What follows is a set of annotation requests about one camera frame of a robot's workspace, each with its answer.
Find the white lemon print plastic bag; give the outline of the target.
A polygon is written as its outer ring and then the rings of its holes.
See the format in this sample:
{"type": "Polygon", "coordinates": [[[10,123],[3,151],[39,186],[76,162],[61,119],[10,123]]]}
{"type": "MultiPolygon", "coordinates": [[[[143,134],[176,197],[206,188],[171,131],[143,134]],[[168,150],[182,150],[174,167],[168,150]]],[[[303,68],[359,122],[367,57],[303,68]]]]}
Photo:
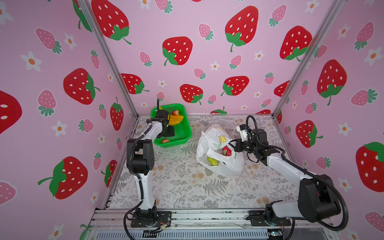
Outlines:
{"type": "Polygon", "coordinates": [[[205,132],[201,132],[196,152],[197,161],[206,169],[223,177],[240,174],[244,167],[244,158],[229,145],[231,140],[224,128],[218,124],[211,125],[205,132]],[[229,157],[223,156],[225,146],[232,150],[232,155],[229,157]],[[218,160],[219,165],[212,166],[208,157],[218,160]]]}

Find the green fake pear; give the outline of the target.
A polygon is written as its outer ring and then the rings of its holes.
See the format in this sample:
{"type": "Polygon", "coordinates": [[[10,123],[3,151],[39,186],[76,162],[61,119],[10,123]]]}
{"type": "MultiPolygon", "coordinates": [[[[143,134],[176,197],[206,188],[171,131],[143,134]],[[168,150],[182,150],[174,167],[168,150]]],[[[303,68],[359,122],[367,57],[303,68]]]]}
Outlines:
{"type": "Polygon", "coordinates": [[[219,165],[219,161],[214,159],[214,158],[208,157],[208,161],[212,164],[212,166],[218,166],[219,165]]]}

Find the red fake dragon fruit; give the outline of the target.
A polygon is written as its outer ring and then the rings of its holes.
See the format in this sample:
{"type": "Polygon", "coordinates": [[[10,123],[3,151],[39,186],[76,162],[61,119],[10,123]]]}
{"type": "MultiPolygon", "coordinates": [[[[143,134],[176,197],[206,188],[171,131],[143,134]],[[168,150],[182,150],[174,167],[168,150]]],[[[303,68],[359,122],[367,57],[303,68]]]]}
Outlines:
{"type": "Polygon", "coordinates": [[[225,146],[223,148],[223,156],[229,157],[231,155],[232,155],[232,150],[228,146],[225,146]]]}

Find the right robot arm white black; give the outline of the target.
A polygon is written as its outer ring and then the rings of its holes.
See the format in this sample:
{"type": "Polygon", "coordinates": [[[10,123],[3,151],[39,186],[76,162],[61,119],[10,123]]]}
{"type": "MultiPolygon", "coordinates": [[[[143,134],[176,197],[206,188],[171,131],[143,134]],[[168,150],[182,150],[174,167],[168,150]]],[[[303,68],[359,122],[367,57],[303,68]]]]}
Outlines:
{"type": "Polygon", "coordinates": [[[271,146],[264,130],[251,130],[246,125],[237,127],[240,139],[235,140],[235,152],[253,154],[258,162],[279,172],[299,190],[297,200],[277,201],[267,204],[264,221],[274,224],[283,218],[304,219],[319,223],[345,210],[340,194],[335,190],[332,179],[327,175],[316,175],[297,166],[285,157],[285,151],[271,146]]]}

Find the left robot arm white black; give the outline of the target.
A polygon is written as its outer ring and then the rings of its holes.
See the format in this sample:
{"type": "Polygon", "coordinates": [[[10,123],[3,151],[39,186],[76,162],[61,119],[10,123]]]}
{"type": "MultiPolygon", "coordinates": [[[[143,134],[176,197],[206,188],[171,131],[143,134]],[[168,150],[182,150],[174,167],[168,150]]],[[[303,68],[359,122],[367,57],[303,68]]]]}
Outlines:
{"type": "Polygon", "coordinates": [[[137,137],[127,142],[127,168],[134,176],[140,203],[135,214],[138,218],[157,220],[157,207],[151,190],[150,171],[155,165],[154,141],[174,133],[169,126],[170,114],[165,110],[156,110],[154,118],[147,120],[147,128],[137,137]]]}

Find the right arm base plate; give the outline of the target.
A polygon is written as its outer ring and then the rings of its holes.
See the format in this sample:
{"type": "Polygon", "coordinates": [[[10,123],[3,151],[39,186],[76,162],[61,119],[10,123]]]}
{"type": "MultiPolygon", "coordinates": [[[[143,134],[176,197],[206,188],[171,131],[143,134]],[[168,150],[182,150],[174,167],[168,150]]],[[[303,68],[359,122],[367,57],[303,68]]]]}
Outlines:
{"type": "Polygon", "coordinates": [[[289,227],[292,225],[289,219],[278,218],[275,215],[272,207],[266,207],[263,211],[261,210],[249,211],[249,215],[246,217],[246,220],[250,221],[253,227],[262,227],[262,226],[289,227]]]}

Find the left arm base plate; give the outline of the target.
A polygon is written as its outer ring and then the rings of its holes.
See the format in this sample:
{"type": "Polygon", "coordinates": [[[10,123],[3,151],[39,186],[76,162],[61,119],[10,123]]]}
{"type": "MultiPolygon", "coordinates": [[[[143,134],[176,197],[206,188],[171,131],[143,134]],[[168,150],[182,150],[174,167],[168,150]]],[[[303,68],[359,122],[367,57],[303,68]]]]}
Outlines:
{"type": "Polygon", "coordinates": [[[170,211],[135,211],[131,221],[131,228],[158,228],[163,225],[169,227],[172,221],[172,212],[170,211]]]}

